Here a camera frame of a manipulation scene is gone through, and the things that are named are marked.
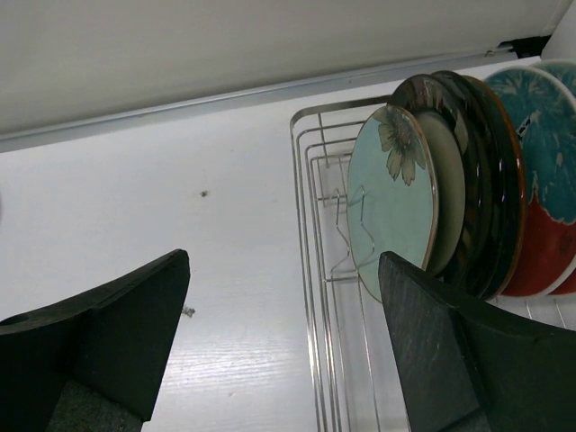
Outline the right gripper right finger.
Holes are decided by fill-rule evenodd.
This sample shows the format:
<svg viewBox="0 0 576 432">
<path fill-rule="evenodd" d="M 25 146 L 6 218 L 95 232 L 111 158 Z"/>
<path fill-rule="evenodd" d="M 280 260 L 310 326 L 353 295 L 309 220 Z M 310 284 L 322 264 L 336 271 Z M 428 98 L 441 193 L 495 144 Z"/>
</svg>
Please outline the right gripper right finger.
<svg viewBox="0 0 576 432">
<path fill-rule="evenodd" d="M 573 431 L 575 333 L 448 287 L 393 252 L 383 312 L 412 431 Z"/>
</svg>

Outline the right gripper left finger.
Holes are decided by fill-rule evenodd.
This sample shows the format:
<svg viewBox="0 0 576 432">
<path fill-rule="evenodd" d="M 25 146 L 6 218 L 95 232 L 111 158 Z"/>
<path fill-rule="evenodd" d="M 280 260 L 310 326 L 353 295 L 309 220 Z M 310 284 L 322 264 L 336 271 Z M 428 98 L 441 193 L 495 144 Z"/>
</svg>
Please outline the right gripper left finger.
<svg viewBox="0 0 576 432">
<path fill-rule="evenodd" d="M 3 431 L 140 431 L 158 398 L 190 281 L 176 249 L 1 322 Z"/>
</svg>

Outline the dark teal plate back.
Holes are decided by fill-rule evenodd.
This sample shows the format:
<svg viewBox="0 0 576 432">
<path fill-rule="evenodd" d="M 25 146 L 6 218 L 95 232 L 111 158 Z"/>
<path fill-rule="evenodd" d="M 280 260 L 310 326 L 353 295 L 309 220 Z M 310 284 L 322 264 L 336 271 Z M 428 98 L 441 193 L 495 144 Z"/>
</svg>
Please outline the dark teal plate back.
<svg viewBox="0 0 576 432">
<path fill-rule="evenodd" d="M 487 84 L 472 76 L 464 78 L 479 101 L 496 144 L 498 171 L 504 191 L 498 199 L 501 230 L 497 235 L 497 261 L 494 273 L 480 298 L 488 301 L 505 291 L 515 273 L 523 247 L 527 221 L 527 182 L 518 133 L 504 104 Z"/>
</svg>

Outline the mint floral plate front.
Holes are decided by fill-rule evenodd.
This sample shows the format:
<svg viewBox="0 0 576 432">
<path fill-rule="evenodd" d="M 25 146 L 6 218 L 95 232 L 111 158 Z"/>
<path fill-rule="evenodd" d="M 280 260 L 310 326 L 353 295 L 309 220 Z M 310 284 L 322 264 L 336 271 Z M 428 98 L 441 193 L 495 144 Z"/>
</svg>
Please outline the mint floral plate front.
<svg viewBox="0 0 576 432">
<path fill-rule="evenodd" d="M 437 175 L 415 117 L 386 104 L 360 129 L 347 172 L 350 252 L 359 278 L 379 301 L 379 260 L 393 252 L 428 265 L 437 236 Z"/>
</svg>

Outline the black rim beige plate back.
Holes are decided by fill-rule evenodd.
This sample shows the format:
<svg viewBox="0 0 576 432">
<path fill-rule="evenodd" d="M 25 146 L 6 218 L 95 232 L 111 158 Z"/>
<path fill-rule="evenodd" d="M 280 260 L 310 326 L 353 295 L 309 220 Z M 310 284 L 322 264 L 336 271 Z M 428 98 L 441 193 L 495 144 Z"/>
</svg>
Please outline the black rim beige plate back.
<svg viewBox="0 0 576 432">
<path fill-rule="evenodd" d="M 391 99 L 424 131 L 438 180 L 439 232 L 427 271 L 447 284 L 463 284 L 490 220 L 485 163 L 465 96 L 452 78 L 418 74 L 403 81 Z"/>
</svg>

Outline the black rim beige plate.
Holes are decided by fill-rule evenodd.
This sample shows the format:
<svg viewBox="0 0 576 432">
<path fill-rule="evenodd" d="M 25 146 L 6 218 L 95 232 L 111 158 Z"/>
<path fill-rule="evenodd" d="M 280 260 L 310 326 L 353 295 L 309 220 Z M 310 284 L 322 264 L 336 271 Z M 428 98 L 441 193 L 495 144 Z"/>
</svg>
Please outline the black rim beige plate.
<svg viewBox="0 0 576 432">
<path fill-rule="evenodd" d="M 465 96 L 452 78 L 418 74 L 403 81 L 391 99 L 424 131 L 438 180 L 439 232 L 427 271 L 447 284 L 463 284 L 490 220 L 485 163 Z"/>
<path fill-rule="evenodd" d="M 486 222 L 486 238 L 480 245 L 477 258 L 472 265 L 471 274 L 464 279 L 463 284 L 453 285 L 462 291 L 480 298 L 487 284 L 490 283 L 491 276 L 497 261 L 497 235 L 501 230 L 500 212 L 503 206 L 499 204 L 498 199 L 504 191 L 503 175 L 498 171 L 499 153 L 496 144 L 492 141 L 490 127 L 487 125 L 481 105 L 473 94 L 473 90 L 467 81 L 466 76 L 459 75 L 452 71 L 438 71 L 433 75 L 445 79 L 452 78 L 459 90 L 465 96 L 469 114 L 472 116 L 473 126 L 478 133 L 479 149 L 482 151 L 482 161 L 485 163 L 486 175 L 484 177 L 486 184 L 486 210 L 490 220 Z"/>
</svg>

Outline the black rim beige plate front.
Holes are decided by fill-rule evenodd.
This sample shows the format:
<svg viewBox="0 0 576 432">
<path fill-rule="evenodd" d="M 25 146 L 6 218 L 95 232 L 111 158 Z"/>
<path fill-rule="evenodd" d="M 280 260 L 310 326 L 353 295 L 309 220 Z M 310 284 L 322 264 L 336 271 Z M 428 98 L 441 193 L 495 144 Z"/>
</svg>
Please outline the black rim beige plate front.
<svg viewBox="0 0 576 432">
<path fill-rule="evenodd" d="M 486 210 L 490 220 L 486 222 L 486 238 L 480 245 L 477 258 L 472 265 L 471 274 L 464 279 L 463 284 L 453 285 L 462 291 L 480 298 L 487 284 L 490 283 L 491 276 L 497 261 L 497 235 L 501 230 L 500 212 L 503 206 L 499 204 L 498 199 L 504 191 L 503 175 L 498 171 L 499 153 L 496 144 L 492 141 L 490 127 L 487 125 L 481 105 L 473 94 L 473 90 L 467 81 L 466 76 L 459 75 L 452 71 L 438 71 L 433 75 L 445 79 L 452 78 L 459 90 L 465 96 L 469 114 L 472 116 L 473 126 L 478 133 L 479 149 L 482 151 L 482 161 L 485 163 L 486 175 L 484 177 L 486 184 Z"/>
</svg>

